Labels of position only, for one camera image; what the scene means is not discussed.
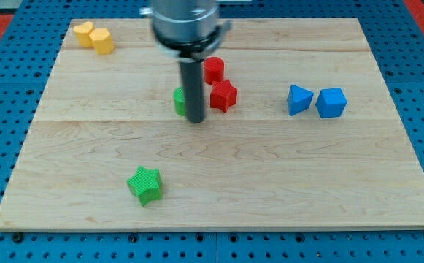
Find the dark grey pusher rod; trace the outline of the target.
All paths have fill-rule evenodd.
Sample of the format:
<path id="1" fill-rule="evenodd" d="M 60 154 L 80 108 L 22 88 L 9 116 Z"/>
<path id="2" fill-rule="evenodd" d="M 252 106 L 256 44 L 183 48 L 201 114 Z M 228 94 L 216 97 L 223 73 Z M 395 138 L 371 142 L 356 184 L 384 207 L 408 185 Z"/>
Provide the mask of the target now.
<path id="1" fill-rule="evenodd" d="M 201 123 L 205 119 L 201 62 L 180 62 L 180 74 L 187 119 L 191 123 Z"/>

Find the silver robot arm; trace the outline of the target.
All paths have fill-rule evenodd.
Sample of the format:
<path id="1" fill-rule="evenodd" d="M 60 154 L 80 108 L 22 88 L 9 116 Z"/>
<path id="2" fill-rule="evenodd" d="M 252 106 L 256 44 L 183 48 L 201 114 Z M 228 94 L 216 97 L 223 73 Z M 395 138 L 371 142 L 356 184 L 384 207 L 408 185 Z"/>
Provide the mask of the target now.
<path id="1" fill-rule="evenodd" d="M 201 123 L 206 116 L 202 63 L 220 47 L 232 22 L 219 21 L 214 0 L 150 0 L 139 13 L 150 18 L 157 45 L 179 64 L 187 119 Z"/>

